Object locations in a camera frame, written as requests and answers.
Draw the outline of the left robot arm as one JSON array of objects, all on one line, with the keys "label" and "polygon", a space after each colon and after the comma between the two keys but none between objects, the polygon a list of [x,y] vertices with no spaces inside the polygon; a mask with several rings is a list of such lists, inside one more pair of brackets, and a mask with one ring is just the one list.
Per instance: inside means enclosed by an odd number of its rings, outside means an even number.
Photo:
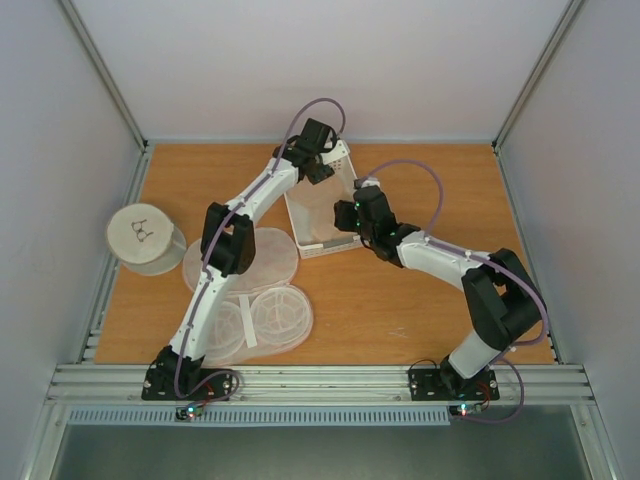
[{"label": "left robot arm", "polygon": [[141,398],[159,401],[200,400],[207,387],[232,370],[206,369],[210,333],[231,286],[256,255],[255,224],[304,179],[313,185],[334,175],[322,156],[337,146],[339,133],[309,119],[298,135],[286,135],[265,169],[240,194],[206,211],[201,237],[202,267],[184,318],[169,344],[149,365]]}]

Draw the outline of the pink bra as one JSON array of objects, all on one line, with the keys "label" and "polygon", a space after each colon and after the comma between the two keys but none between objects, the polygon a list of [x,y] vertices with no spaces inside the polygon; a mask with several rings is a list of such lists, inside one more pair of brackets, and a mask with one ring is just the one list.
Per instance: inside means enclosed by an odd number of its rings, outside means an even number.
[{"label": "pink bra", "polygon": [[334,227],[334,203],[347,195],[344,183],[336,176],[311,185],[307,180],[298,183],[288,193],[297,206],[296,215],[302,244],[332,241],[344,235]]}]

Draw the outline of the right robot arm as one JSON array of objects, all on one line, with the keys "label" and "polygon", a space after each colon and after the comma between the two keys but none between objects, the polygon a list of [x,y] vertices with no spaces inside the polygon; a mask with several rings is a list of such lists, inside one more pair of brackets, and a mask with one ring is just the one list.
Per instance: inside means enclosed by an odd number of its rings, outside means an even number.
[{"label": "right robot arm", "polygon": [[439,383],[453,398],[473,389],[477,376],[537,323],[548,328],[544,301],[515,252],[467,250],[396,220],[375,185],[361,187],[351,201],[334,204],[334,226],[355,233],[379,259],[428,274],[463,292],[471,331],[440,363]]}]

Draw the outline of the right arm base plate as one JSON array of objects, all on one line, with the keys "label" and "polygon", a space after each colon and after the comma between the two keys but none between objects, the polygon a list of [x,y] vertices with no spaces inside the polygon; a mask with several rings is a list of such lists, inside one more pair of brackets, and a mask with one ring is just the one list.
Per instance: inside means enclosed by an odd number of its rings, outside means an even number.
[{"label": "right arm base plate", "polygon": [[454,380],[448,386],[439,368],[420,365],[407,372],[413,401],[491,401],[500,399],[498,382],[493,370],[483,369],[471,379]]}]

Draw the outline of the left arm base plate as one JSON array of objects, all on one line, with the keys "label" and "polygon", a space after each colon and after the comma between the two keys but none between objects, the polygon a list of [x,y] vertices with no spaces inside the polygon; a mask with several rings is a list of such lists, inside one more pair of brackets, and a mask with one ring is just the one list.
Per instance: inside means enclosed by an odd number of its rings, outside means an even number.
[{"label": "left arm base plate", "polygon": [[236,371],[229,369],[182,369],[178,389],[175,374],[160,368],[149,369],[143,381],[141,399],[144,401],[226,401],[239,388]]}]

